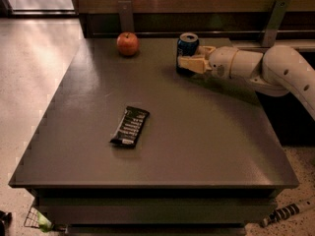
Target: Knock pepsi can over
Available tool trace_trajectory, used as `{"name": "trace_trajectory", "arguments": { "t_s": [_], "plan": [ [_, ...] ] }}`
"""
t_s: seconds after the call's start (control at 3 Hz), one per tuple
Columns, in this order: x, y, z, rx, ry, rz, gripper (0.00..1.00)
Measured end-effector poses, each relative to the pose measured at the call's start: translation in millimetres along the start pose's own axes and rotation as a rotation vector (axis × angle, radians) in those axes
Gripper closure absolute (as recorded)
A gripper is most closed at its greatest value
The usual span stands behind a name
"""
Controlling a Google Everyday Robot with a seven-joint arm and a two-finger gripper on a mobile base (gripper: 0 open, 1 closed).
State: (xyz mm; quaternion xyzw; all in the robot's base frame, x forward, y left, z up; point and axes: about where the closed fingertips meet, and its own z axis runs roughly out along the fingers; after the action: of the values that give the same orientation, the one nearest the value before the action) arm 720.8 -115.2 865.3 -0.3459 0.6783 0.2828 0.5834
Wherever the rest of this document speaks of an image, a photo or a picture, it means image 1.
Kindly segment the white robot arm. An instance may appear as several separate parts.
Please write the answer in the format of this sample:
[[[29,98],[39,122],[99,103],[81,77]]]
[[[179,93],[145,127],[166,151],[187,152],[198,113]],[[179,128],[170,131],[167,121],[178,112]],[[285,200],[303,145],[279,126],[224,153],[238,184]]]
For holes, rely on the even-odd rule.
[[[180,68],[214,78],[244,81],[269,96],[291,92],[315,119],[315,70],[299,52],[276,45],[265,53],[236,47],[199,46],[192,56],[179,56]]]

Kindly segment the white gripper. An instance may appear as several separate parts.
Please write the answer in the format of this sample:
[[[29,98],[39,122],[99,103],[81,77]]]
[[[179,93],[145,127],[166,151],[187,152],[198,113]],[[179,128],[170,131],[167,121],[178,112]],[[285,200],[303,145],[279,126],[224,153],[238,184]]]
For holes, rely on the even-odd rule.
[[[237,48],[230,46],[216,49],[214,46],[199,45],[196,50],[196,55],[199,56],[179,56],[177,61],[178,66],[182,69],[187,69],[197,74],[205,74],[207,71],[212,71],[211,75],[215,78],[229,79],[231,77],[233,59],[237,52]]]

